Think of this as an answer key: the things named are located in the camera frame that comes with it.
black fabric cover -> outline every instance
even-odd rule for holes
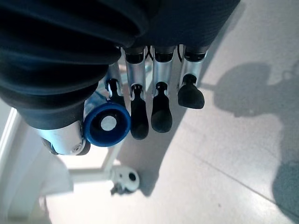
[[[36,128],[68,125],[120,47],[207,47],[238,2],[0,0],[0,97]]]

blue ring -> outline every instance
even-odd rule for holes
[[[121,112],[124,115],[125,121],[127,123],[127,127],[126,129],[123,131],[123,134],[120,135],[119,138],[116,138],[115,140],[112,140],[111,142],[102,142],[99,139],[95,139],[93,137],[93,135],[91,134],[90,130],[91,130],[91,123],[93,121],[93,119],[101,112],[104,112],[105,110],[109,110],[109,109],[115,109],[118,110],[119,112]],[[95,109],[93,109],[86,117],[84,120],[84,125],[83,125],[83,132],[84,132],[84,136],[85,138],[93,145],[99,146],[99,147],[109,147],[109,146],[113,146],[115,144],[117,144],[118,142],[120,142],[121,140],[123,140],[127,134],[129,133],[131,128],[131,117],[129,112],[127,111],[127,109],[125,107],[123,107],[120,104],[116,104],[116,103],[104,103],[98,107],[96,107]]]

grey floor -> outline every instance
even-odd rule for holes
[[[124,140],[118,161],[137,169],[140,190],[76,185],[48,198],[53,224],[298,224],[298,15],[297,0],[242,1],[205,61],[204,109],[177,105],[176,58],[172,130]],[[106,152],[63,160],[96,167]]]

black cable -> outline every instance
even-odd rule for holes
[[[154,60],[153,55],[150,52],[150,45],[148,45],[147,48],[148,48],[148,53],[146,54],[145,59],[147,59],[147,57],[149,56],[151,60]]]
[[[179,61],[182,62],[182,56],[181,56],[181,53],[179,52],[179,44],[178,44],[178,58],[179,58]]]

white caster wheel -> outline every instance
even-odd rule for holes
[[[113,166],[112,181],[114,187],[111,189],[111,194],[124,194],[134,192],[139,188],[140,179],[137,172],[126,166]]]

